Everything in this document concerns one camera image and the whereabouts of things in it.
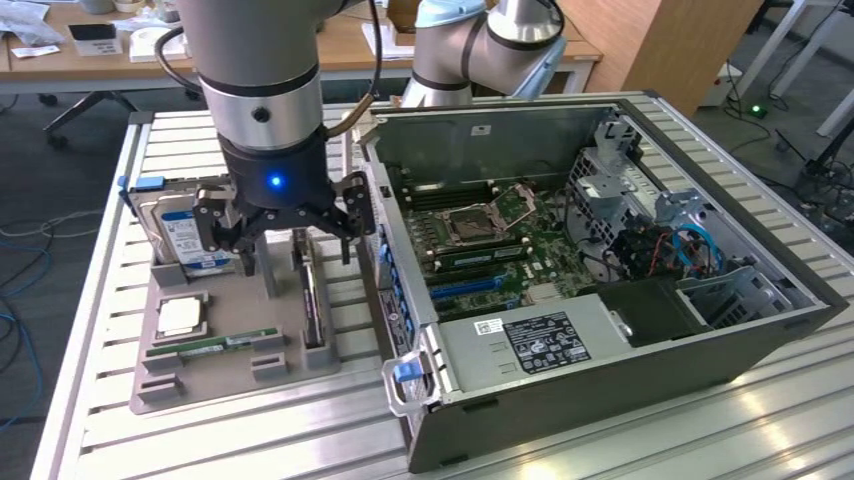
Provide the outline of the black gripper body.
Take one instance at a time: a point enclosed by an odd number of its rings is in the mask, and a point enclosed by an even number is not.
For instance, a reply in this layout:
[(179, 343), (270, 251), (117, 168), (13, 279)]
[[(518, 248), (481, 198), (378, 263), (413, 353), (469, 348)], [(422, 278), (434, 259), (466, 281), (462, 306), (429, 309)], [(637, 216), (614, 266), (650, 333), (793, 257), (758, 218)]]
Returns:
[(329, 177), (325, 127), (283, 149), (258, 150), (235, 145), (218, 136), (238, 197), (265, 209), (326, 210), (333, 206), (333, 181)]

